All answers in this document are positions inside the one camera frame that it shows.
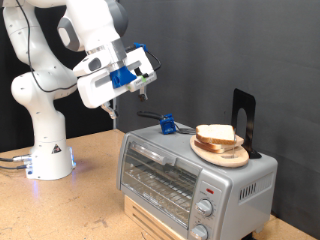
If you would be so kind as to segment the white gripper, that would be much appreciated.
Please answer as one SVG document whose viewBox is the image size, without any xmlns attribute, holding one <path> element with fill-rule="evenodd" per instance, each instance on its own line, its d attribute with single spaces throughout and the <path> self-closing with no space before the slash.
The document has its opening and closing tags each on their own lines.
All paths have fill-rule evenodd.
<svg viewBox="0 0 320 240">
<path fill-rule="evenodd" d="M 101 108 L 106 111 L 112 120 L 118 117 L 118 113 L 110 106 L 109 101 L 126 93 L 127 91 L 139 91 L 141 102 L 147 101 L 147 85 L 157 79 L 144 49 L 135 49 L 127 54 L 126 68 L 134 79 L 128 83 L 114 84 L 111 73 L 106 69 L 93 74 L 80 77 L 77 83 L 78 91 L 84 105 L 88 108 Z"/>
</svg>

